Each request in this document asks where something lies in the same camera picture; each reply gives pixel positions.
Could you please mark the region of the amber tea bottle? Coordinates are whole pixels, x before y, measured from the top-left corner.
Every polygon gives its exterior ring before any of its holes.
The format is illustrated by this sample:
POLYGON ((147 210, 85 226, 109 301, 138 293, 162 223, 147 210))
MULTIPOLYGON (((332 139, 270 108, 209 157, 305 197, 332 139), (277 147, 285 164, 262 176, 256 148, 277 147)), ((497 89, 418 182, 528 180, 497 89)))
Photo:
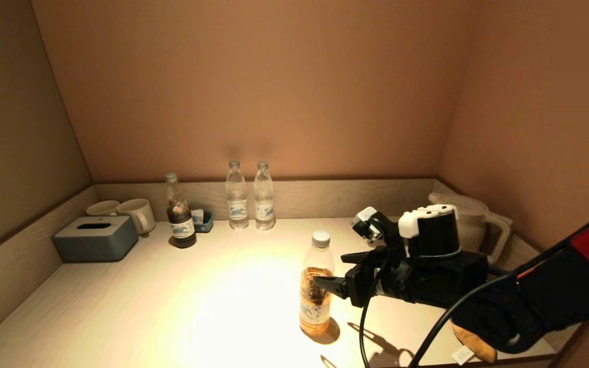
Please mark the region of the amber tea bottle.
POLYGON ((302 263, 300 282, 300 328, 310 337, 324 335, 330 324, 332 293, 317 286, 317 277, 333 277, 335 264, 330 251, 330 234, 315 231, 311 247, 302 263))

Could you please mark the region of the orange cloth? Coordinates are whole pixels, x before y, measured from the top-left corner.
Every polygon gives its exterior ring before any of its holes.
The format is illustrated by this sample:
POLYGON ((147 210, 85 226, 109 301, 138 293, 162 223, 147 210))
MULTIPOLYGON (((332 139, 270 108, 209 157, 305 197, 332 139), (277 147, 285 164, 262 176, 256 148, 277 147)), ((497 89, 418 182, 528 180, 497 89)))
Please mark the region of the orange cloth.
POLYGON ((488 345, 479 336, 467 329, 461 328, 454 323, 451 323, 450 326, 454 335, 462 344, 462 347, 451 355, 456 363, 463 365, 474 357, 487 363, 496 362, 497 351, 491 345, 488 345))

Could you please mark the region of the white electric kettle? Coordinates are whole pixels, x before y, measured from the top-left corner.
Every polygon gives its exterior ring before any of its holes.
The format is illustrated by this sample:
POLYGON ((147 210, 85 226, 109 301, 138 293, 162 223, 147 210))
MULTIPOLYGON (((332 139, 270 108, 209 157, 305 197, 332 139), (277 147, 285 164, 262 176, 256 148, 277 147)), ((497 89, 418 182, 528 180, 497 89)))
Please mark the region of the white electric kettle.
POLYGON ((483 202, 468 196, 432 192, 428 195, 432 204, 453 205, 457 209, 458 235, 461 248, 465 251, 480 253, 484 244, 488 226, 494 225, 500 229, 500 235, 493 250, 486 251, 488 261, 494 264, 505 249, 512 233, 512 219, 491 212, 483 202))

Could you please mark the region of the clear water bottle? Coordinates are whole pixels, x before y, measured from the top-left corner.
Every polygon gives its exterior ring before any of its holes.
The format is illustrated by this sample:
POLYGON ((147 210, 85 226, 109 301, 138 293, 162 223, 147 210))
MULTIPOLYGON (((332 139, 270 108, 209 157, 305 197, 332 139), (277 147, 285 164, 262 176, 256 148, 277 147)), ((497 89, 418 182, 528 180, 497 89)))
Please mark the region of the clear water bottle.
POLYGON ((229 161, 229 172, 226 177, 226 201, 231 228, 246 228, 248 226, 247 186, 237 160, 229 161))
POLYGON ((276 223, 274 214, 274 182, 266 161, 259 161, 257 168, 258 171, 253 181, 255 224, 257 229, 264 231, 273 228, 276 223))

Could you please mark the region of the small blue tray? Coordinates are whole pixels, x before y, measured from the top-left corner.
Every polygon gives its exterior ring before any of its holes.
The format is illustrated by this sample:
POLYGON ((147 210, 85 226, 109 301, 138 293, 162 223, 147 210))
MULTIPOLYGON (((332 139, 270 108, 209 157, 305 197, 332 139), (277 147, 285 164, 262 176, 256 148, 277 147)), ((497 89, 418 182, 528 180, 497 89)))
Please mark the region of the small blue tray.
POLYGON ((211 212, 204 210, 204 223, 194 224, 196 233, 209 233, 214 226, 214 221, 211 212))

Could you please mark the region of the dark drink bottle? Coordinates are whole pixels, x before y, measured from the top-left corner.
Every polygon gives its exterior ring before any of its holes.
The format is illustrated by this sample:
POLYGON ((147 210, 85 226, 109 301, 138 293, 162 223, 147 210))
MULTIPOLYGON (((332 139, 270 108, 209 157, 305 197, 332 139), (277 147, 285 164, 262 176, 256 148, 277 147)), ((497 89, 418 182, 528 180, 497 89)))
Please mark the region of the dark drink bottle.
POLYGON ((197 242, 192 212, 178 184, 177 174, 170 172, 166 178, 166 213, 171 225, 171 236, 177 248, 187 248, 197 242))

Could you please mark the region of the grey-blue tissue box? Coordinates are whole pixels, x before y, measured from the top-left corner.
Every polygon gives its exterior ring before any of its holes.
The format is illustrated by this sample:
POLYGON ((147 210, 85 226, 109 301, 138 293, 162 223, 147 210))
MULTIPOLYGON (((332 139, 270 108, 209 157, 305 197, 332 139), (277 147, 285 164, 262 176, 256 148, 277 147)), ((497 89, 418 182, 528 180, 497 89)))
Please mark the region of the grey-blue tissue box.
POLYGON ((84 216, 55 233, 52 242, 66 263, 117 262, 139 237, 128 216, 84 216))

